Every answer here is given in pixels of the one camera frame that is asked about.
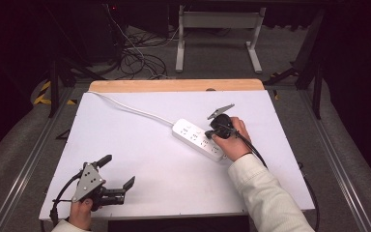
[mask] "white cable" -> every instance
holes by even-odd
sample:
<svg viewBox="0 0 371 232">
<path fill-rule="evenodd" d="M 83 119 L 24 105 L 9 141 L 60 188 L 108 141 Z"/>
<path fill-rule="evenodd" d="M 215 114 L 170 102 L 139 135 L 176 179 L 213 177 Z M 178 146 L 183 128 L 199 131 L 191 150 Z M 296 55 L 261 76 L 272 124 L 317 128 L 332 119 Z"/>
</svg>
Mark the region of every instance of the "white cable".
<svg viewBox="0 0 371 232">
<path fill-rule="evenodd" d="M 113 23 L 119 28 L 120 32 L 122 33 L 122 35 L 131 43 L 131 45 L 137 50 L 138 53 L 140 53 L 141 55 L 141 62 L 142 62 L 142 66 L 144 65 L 144 55 L 143 53 L 141 53 L 141 51 L 139 49 L 137 49 L 137 47 L 131 42 L 131 40 L 126 36 L 126 34 L 123 32 L 122 28 L 120 27 L 120 25 L 114 20 L 113 16 L 111 15 L 110 13 L 110 10 L 108 9 L 107 7 L 107 4 L 103 4 L 103 7 L 106 9 L 107 13 L 109 14 L 109 17 L 110 19 L 113 21 Z"/>
<path fill-rule="evenodd" d="M 173 40 L 173 39 L 176 36 L 176 34 L 177 34 L 178 31 L 179 31 L 179 28 L 177 28 L 177 30 L 174 32 L 174 35 L 165 44 L 162 44 L 162 45 L 150 45 L 150 46 L 131 47 L 131 48 L 127 48 L 127 50 L 131 50 L 131 49 L 144 49 L 144 48 L 154 48 L 154 47 L 163 47 L 163 46 L 166 46 L 166 45 L 170 44 L 172 41 L 176 41 L 176 40 Z M 157 41 L 157 40 L 144 42 L 143 44 L 148 44 L 148 43 L 151 43 L 151 42 L 154 42 L 154 41 Z"/>
<path fill-rule="evenodd" d="M 129 110 L 132 110 L 132 111 L 134 111 L 134 112 L 137 113 L 137 114 L 140 114 L 140 115 L 147 115 L 147 116 L 150 116 L 150 117 L 152 117 L 152 118 L 159 119 L 159 120 L 161 120 L 161 121 L 163 121 L 163 122 L 165 122 L 165 123 L 168 123 L 168 124 L 170 124 L 171 126 L 174 126 L 174 123 L 172 123 L 172 122 L 170 122 L 170 121 L 168 121 L 168 120 L 166 120 L 166 119 L 164 119 L 164 118 L 161 118 L 161 117 L 159 117 L 159 116 L 156 116 L 155 114 L 151 114 L 151 113 L 148 113 L 148 112 L 145 112 L 145 111 L 142 111 L 142 110 L 139 110 L 139 109 L 136 109 L 136 108 L 130 107 L 130 106 L 125 105 L 125 104 L 123 104 L 123 103 L 120 103 L 120 102 L 118 102 L 118 101 L 116 101 L 116 100 L 114 100 L 114 99 L 112 99 L 112 98 L 110 98 L 110 97 L 107 97 L 107 96 L 104 95 L 104 94 L 101 94 L 101 93 L 98 93 L 98 92 L 95 92 L 95 91 L 88 91 L 87 93 L 92 93 L 92 94 L 95 94 L 95 95 L 101 96 L 101 97 L 103 97 L 103 98 L 106 98 L 106 99 L 108 99 L 108 100 L 110 100 L 110 101 L 112 101 L 112 102 L 115 102 L 115 103 L 119 104 L 120 106 L 122 106 L 122 107 L 124 107 L 124 108 L 127 108 L 127 109 L 129 109 Z"/>
</svg>

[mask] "power strip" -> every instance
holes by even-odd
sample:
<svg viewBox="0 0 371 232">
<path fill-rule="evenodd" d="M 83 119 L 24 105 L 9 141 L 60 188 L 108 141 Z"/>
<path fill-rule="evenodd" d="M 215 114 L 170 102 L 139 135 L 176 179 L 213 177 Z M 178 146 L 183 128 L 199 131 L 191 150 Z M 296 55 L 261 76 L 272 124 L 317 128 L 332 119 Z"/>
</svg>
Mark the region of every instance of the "power strip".
<svg viewBox="0 0 371 232">
<path fill-rule="evenodd" d="M 180 119 L 173 126 L 173 136 L 185 144 L 207 156 L 211 160 L 220 161 L 226 158 L 224 152 L 211 139 L 207 138 L 205 131 L 191 124 L 185 119 Z"/>
</svg>

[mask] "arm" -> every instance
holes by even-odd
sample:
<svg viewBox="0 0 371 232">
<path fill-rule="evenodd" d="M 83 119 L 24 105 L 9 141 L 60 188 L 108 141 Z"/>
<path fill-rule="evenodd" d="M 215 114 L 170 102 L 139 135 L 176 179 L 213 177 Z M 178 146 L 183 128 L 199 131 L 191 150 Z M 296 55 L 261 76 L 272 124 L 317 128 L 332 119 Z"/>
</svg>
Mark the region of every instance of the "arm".
<svg viewBox="0 0 371 232">
<path fill-rule="evenodd" d="M 87 232 L 90 230 L 92 223 L 91 209 L 93 201 L 90 198 L 84 202 L 71 203 L 71 215 L 69 220 L 61 220 L 59 224 L 52 230 L 52 232 Z"/>
<path fill-rule="evenodd" d="M 243 121 L 236 117 L 231 121 L 250 140 Z M 228 174 L 259 231 L 313 231 L 291 195 L 239 138 L 213 136 L 213 140 L 234 162 Z"/>
</svg>

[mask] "metal bracket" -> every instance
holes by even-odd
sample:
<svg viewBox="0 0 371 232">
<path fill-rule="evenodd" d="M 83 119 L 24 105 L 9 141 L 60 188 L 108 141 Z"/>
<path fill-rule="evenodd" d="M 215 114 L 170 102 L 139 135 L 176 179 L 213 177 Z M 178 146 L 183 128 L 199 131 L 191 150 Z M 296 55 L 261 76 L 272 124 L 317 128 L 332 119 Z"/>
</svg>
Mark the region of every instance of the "metal bracket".
<svg viewBox="0 0 371 232">
<path fill-rule="evenodd" d="M 98 170 L 91 164 L 87 163 L 84 167 L 82 177 L 77 184 L 76 192 L 74 193 L 72 202 L 77 202 L 92 192 L 95 188 L 103 184 L 103 178 Z"/>
<path fill-rule="evenodd" d="M 221 108 L 218 108 L 214 111 L 214 113 L 212 113 L 212 115 L 210 115 L 207 119 L 210 120 L 212 118 L 215 118 L 216 116 L 224 113 L 225 111 L 227 111 L 228 109 L 232 108 L 234 106 L 234 104 L 230 104 L 230 105 L 227 105 L 227 106 L 224 106 L 224 107 L 221 107 Z"/>
</svg>

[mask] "metal rail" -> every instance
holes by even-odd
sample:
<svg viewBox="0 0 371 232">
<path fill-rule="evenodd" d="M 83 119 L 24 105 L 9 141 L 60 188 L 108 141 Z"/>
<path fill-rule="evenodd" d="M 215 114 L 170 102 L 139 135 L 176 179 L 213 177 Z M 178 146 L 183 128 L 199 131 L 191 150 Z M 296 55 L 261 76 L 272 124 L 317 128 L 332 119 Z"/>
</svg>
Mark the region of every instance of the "metal rail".
<svg viewBox="0 0 371 232">
<path fill-rule="evenodd" d="M 348 202 L 349 207 L 351 208 L 352 214 L 354 215 L 357 222 L 357 226 L 359 227 L 360 231 L 371 232 L 371 222 L 369 216 L 363 209 L 363 206 L 357 196 L 357 191 L 355 190 L 352 181 L 348 177 L 348 174 L 346 173 L 338 154 L 333 148 L 328 134 L 325 131 L 324 125 L 322 124 L 321 120 L 318 120 L 315 117 L 312 110 L 310 98 L 306 94 L 306 91 L 299 90 L 299 92 L 300 97 L 305 104 L 306 109 L 308 110 L 316 129 L 318 130 L 330 167 L 332 168 L 333 174 L 338 181 L 339 187 L 342 189 L 345 199 Z"/>
<path fill-rule="evenodd" d="M 23 191 L 25 190 L 26 185 L 28 184 L 33 174 L 33 171 L 35 170 L 35 167 L 39 162 L 39 159 L 41 158 L 44 147 L 47 143 L 47 138 L 52 132 L 52 129 L 56 124 L 63 107 L 66 105 L 71 92 L 72 88 L 65 89 L 64 93 L 61 96 L 61 104 L 59 109 L 56 111 L 52 118 L 47 119 L 47 122 L 44 125 L 43 131 L 41 132 L 38 141 L 32 149 L 32 152 L 23 165 L 21 171 L 19 172 L 19 175 L 16 177 L 14 184 L 0 209 L 0 231 L 3 231 L 6 223 L 14 212 L 16 204 L 19 201 Z"/>
</svg>

